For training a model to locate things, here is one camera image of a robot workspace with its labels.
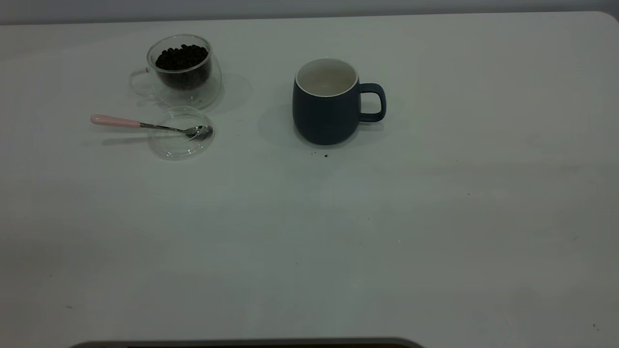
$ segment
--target glass cup handle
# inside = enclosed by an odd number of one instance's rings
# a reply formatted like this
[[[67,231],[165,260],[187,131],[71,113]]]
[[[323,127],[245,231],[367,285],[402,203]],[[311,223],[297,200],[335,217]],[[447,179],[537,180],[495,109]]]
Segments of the glass cup handle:
[[[147,67],[143,67],[142,69],[138,69],[134,72],[131,73],[131,75],[129,75],[129,87],[131,88],[131,90],[141,96],[141,97],[147,97],[147,98],[152,98],[155,95],[153,93],[145,93],[143,90],[140,90],[138,88],[136,88],[136,86],[133,84],[133,80],[138,76],[138,75],[143,75],[143,74],[148,74],[149,73],[149,69]]]

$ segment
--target gray wall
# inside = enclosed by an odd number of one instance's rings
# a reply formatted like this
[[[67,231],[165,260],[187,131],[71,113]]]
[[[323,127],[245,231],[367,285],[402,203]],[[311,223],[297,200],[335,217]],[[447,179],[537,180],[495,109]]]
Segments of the gray wall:
[[[0,24],[512,11],[605,11],[618,0],[0,0]]]

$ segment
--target dark blue mug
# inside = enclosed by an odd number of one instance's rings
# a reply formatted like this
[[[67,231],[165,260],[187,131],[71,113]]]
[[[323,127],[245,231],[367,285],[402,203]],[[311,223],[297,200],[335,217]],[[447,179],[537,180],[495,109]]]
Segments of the dark blue mug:
[[[361,93],[376,93],[381,111],[361,113]],[[354,67],[339,59],[320,58],[299,69],[292,95],[292,116],[305,139],[331,145],[351,136],[359,121],[378,122],[385,116],[385,92],[377,84],[360,84]]]

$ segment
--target pink spoon handle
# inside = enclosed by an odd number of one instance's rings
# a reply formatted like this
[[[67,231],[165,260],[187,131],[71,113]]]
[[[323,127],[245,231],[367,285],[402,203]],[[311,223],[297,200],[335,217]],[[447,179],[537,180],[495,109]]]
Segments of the pink spoon handle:
[[[92,115],[90,122],[100,124],[102,126],[140,128],[140,121],[127,120],[126,118],[118,118],[106,115]]]

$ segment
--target mug rim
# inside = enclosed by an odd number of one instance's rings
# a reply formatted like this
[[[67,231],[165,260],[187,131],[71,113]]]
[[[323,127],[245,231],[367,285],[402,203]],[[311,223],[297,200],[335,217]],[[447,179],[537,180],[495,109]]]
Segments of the mug rim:
[[[346,65],[348,65],[354,72],[355,72],[355,82],[345,91],[338,93],[338,94],[333,94],[333,95],[318,95],[318,94],[314,94],[314,93],[310,93],[307,90],[305,90],[301,84],[299,84],[299,72],[301,72],[301,70],[307,66],[308,64],[314,63],[316,61],[322,61],[322,60],[330,60],[330,61],[339,61],[341,63],[344,63]],[[339,59],[339,58],[331,58],[331,57],[321,57],[321,58],[316,58],[316,59],[312,59],[311,61],[308,61],[307,63],[305,63],[304,65],[302,65],[299,70],[297,70],[297,73],[295,74],[295,84],[297,85],[297,87],[299,87],[304,93],[307,93],[309,95],[313,95],[314,97],[318,97],[318,98],[333,98],[333,97],[338,97],[342,94],[346,94],[348,93],[351,89],[353,89],[353,87],[355,87],[357,85],[357,83],[359,83],[359,73],[357,72],[357,70],[355,69],[354,66],[352,66],[352,64],[348,63],[347,61],[343,60],[343,59]]]
[[[155,49],[155,47],[157,45],[159,45],[160,43],[164,42],[165,40],[169,40],[171,38],[176,38],[176,37],[194,37],[197,38],[198,40],[202,40],[204,41],[204,43],[206,43],[206,45],[209,47],[209,53],[206,55],[206,58],[204,58],[203,61],[201,61],[198,65],[194,65],[192,67],[188,67],[187,69],[183,69],[183,70],[166,70],[166,69],[161,69],[160,67],[157,67],[155,64],[153,64],[153,62],[150,61],[149,57],[150,54],[152,53],[152,51]],[[162,38],[161,40],[155,42],[149,49],[149,51],[146,53],[146,62],[148,63],[148,65],[154,70],[154,71],[158,71],[158,72],[165,72],[166,74],[181,74],[183,72],[188,72],[188,71],[192,71],[196,68],[201,67],[202,65],[205,65],[206,62],[208,62],[210,60],[210,57],[212,56],[213,53],[213,46],[210,44],[210,42],[208,40],[206,40],[203,37],[199,37],[197,35],[193,35],[193,34],[176,34],[176,35],[172,35],[170,37],[166,37],[166,38]]]

